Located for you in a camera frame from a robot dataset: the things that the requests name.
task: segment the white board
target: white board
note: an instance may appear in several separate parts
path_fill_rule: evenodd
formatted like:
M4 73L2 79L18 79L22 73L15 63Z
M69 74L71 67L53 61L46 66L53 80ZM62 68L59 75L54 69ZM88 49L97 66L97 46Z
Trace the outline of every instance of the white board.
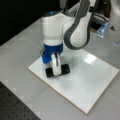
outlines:
M61 61L69 64L70 74L47 78L41 57L28 68L33 74L88 114L99 97L112 82L119 69L81 49L65 48Z

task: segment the gray table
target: gray table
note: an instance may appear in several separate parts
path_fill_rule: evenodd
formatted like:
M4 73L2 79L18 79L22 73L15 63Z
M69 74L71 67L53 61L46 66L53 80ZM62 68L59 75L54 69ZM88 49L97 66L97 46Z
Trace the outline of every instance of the gray table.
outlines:
M38 20L0 47L1 82L42 120L118 120L120 73L91 112L85 115L27 70L43 48L40 26ZM84 49L120 68L120 45L91 33L90 42ZM37 100L40 111L32 105Z

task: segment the table surface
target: table surface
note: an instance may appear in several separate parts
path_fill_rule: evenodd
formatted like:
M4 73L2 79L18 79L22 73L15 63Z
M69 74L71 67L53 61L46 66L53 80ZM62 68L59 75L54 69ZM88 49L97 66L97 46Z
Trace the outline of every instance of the table surface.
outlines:
M0 81L42 120L118 120L120 118L120 73L88 115L69 103L28 71L41 53L40 19L0 47ZM84 48L120 69L120 45L91 33Z

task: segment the blue robot part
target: blue robot part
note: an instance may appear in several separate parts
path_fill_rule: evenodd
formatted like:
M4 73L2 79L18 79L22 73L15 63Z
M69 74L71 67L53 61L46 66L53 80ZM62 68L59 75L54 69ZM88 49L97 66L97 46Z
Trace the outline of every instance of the blue robot part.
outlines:
M44 53L42 55L42 60L44 64L48 64L49 62L51 62L52 60L51 55L54 52L60 55L63 52L63 44L60 44L58 46L44 45Z

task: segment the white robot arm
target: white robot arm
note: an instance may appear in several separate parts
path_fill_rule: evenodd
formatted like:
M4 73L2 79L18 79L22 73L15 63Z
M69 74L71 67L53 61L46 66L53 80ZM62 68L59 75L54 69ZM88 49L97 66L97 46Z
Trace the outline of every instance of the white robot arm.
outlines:
M63 52L63 41L68 48L73 50L81 49L88 43L90 24L98 1L80 0L75 18L57 11L50 11L43 16L44 53L42 58L43 63L51 63L54 76L65 74L65 72L62 72L65 71L62 70L65 67L61 66L59 57Z
M90 37L90 24L98 0L81 0L75 18L60 12L50 12L43 17L44 43L58 45L64 40L66 46L77 50L84 47Z
M111 15L106 35L109 40L120 43L120 0L111 1Z

